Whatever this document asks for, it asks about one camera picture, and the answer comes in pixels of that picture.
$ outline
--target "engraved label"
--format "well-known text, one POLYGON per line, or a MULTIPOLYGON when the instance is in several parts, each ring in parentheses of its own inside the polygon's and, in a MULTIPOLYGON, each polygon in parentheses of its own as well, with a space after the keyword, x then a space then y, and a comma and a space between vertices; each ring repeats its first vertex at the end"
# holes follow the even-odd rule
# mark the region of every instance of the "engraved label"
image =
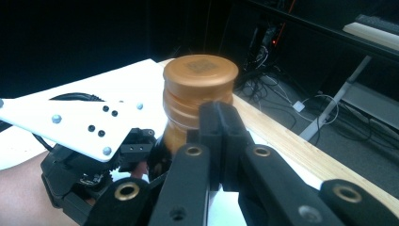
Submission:
POLYGON ((205 58, 186 63, 185 66, 187 66, 187 68, 189 68, 194 73, 204 73, 217 68, 217 65, 205 58))

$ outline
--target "dark background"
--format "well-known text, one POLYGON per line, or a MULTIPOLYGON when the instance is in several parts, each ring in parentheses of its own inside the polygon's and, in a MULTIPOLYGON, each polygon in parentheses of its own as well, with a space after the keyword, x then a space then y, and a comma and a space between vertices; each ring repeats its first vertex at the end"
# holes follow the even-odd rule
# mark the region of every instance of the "dark background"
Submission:
MULTIPOLYGON (((214 54, 243 69, 259 51, 255 30, 259 39, 271 24, 281 28, 282 21, 239 2, 0 1, 0 96, 26 95, 147 58, 214 54)), ((283 11, 293 4, 259 2, 283 11)), ((291 13, 342 30, 361 13, 397 20, 396 5, 392 0, 296 0, 291 13)), ((295 24, 284 26, 278 45, 269 52, 267 62, 279 65, 306 95, 334 93, 363 58, 295 24)), ((382 64, 374 63, 360 81, 397 98, 397 67, 382 64), (375 78, 375 72, 387 68, 387 80, 375 78)))

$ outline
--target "floor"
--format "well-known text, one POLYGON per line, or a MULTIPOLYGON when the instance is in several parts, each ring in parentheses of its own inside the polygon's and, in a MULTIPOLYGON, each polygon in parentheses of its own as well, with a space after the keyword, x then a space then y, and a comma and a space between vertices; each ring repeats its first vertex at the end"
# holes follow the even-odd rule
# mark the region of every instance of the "floor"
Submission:
MULTIPOLYGON (((278 73, 243 76, 235 94, 298 135, 332 99, 322 93, 309 98, 278 73), (292 108, 297 101, 305 106, 300 113, 292 108)), ((334 104, 326 124, 310 143, 399 199, 397 131, 344 102, 334 104)))

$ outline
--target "gold jar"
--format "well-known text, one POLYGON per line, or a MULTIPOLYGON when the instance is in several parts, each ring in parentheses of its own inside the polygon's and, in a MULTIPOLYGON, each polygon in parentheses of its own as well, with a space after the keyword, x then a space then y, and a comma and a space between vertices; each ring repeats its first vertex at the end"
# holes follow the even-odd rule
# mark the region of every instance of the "gold jar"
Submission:
POLYGON ((185 144, 187 130, 199 127, 199 106, 209 101, 232 104, 237 66, 210 55, 182 56, 164 69, 164 109, 168 124, 163 140, 172 153, 185 144))

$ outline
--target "wire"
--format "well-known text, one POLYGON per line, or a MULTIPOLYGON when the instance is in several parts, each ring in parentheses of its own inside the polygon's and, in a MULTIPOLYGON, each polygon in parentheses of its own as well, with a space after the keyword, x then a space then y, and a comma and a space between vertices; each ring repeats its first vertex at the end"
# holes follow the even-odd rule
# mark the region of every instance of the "wire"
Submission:
POLYGON ((362 130, 359 129, 358 126, 354 125, 354 122, 353 122, 353 121, 347 121, 347 120, 344 120, 344 119, 340 119, 340 121, 343 121, 343 123, 344 123, 345 125, 351 127, 352 129, 354 129, 355 131, 357 131, 359 134, 363 135, 364 137, 360 137, 360 138, 349 137, 348 135, 345 135, 343 132, 341 132, 338 128, 336 128, 335 126, 333 126, 334 131, 335 131, 338 135, 340 135, 340 136, 342 136, 342 137, 344 137, 344 138, 353 140, 353 141, 358 141, 358 142, 371 141, 371 142, 373 142, 373 143, 375 143, 375 144, 377 144, 377 145, 379 145, 379 146, 381 146, 381 147, 383 147, 383 148, 392 149, 392 150, 399 150, 399 147, 397 147, 395 144, 391 143, 389 140, 386 140, 386 139, 383 138, 383 137, 392 139, 392 141, 397 141, 397 142, 399 142, 398 139, 396 139, 396 138, 394 138, 394 137, 392 137, 392 136, 390 136, 390 135, 388 135, 388 134, 385 134, 385 133, 383 133, 383 132, 381 132, 381 131, 377 131, 377 130, 374 129, 373 126, 371 125, 371 121, 370 121, 369 118, 367 118, 367 122, 361 120, 361 119, 359 118, 359 116, 356 115, 352 110, 350 110, 346 105, 343 105, 343 108, 346 110, 346 112, 349 113, 349 114, 346 114, 346 115, 348 115, 348 116, 350 116, 350 117, 352 117, 352 118, 355 118, 358 122, 360 122, 360 124, 362 124, 362 125, 364 125, 364 126, 367 126, 367 128, 368 128, 368 134, 365 134, 362 130), (389 146, 389 145, 386 145, 386 144, 384 144, 384 143, 382 143, 382 142, 380 142, 380 141, 378 141, 378 140, 375 140, 375 138, 373 138, 373 135, 374 135, 374 136, 378 136, 378 137, 384 139, 386 142, 390 143, 390 146, 389 146))
POLYGON ((317 117, 317 139, 313 144, 314 146, 316 146, 319 143, 320 136, 321 136, 321 133, 320 133, 319 117, 317 117))
POLYGON ((266 87, 276 86, 279 83, 279 80, 272 79, 272 81, 274 81, 275 84, 267 84, 265 81, 262 80, 262 78, 260 76, 262 76, 262 74, 259 74, 257 77, 252 77, 252 79, 248 80, 243 87, 241 87, 240 89, 237 89, 239 91, 238 95, 241 94, 241 96, 246 98, 248 102, 257 104, 259 106, 259 109, 262 112, 263 112, 263 107, 265 107, 267 109, 279 110, 279 111, 282 111, 282 112, 288 114, 293 119, 293 123, 290 126, 287 126, 287 128, 291 130, 292 128, 294 128, 294 126, 297 123, 296 118, 293 114, 291 114, 289 111, 286 111, 284 109, 276 108, 273 106, 262 105, 262 101, 264 101, 264 102, 271 103, 273 105, 279 105, 279 106, 283 106, 283 107, 292 109, 292 107, 290 105, 281 105, 279 103, 275 103, 275 102, 272 102, 272 101, 269 101, 266 99, 267 93, 268 93, 266 87))
MULTIPOLYGON (((332 98, 331 96, 325 95, 325 94, 315 95, 314 97, 328 97, 332 102, 334 102, 335 108, 337 109, 337 112, 335 113, 334 119, 333 119, 332 121, 324 122, 324 124, 331 124, 331 123, 335 122, 335 121, 337 120, 337 118, 338 118, 338 115, 339 115, 339 112, 340 112, 340 107, 338 106, 338 103, 334 100, 334 98, 332 98)), ((307 99, 305 99, 304 101, 302 101, 301 103, 304 105, 305 102, 309 101, 309 99, 310 99, 310 98, 307 98, 307 99)), ((298 116, 300 116, 302 119, 305 119, 305 120, 307 120, 307 121, 314 121, 314 120, 311 120, 311 119, 309 119, 309 118, 306 118, 306 117, 302 116, 302 115, 301 115, 299 112, 297 112, 297 111, 295 111, 295 112, 296 112, 296 114, 297 114, 298 116)))
POLYGON ((266 46, 262 45, 261 47, 264 49, 265 56, 263 61, 255 69, 259 69, 266 62, 267 57, 269 57, 269 51, 267 51, 266 46))
MULTIPOLYGON (((95 95, 90 95, 82 92, 72 92, 61 94, 56 97, 51 98, 50 100, 57 101, 89 101, 89 102, 103 102, 103 100, 95 95)), ((54 147, 51 147, 42 137, 32 134, 33 137, 41 144, 43 147, 51 152, 54 147)))
POLYGON ((282 99, 284 99, 285 101, 287 101, 290 105, 292 105, 293 102, 290 100, 290 98, 289 98, 288 95, 287 95, 287 92, 279 85, 279 83, 276 82, 273 78, 271 78, 271 77, 268 76, 268 75, 266 75, 265 77, 268 78, 268 79, 270 79, 271 81, 275 82, 275 84, 274 84, 273 86, 277 86, 279 89, 281 89, 281 91, 282 91, 284 94, 281 94, 281 93, 279 93, 277 90, 270 88, 270 86, 268 86, 267 84, 266 84, 266 85, 267 85, 270 89, 272 89, 276 94, 278 94, 279 97, 281 97, 282 99))

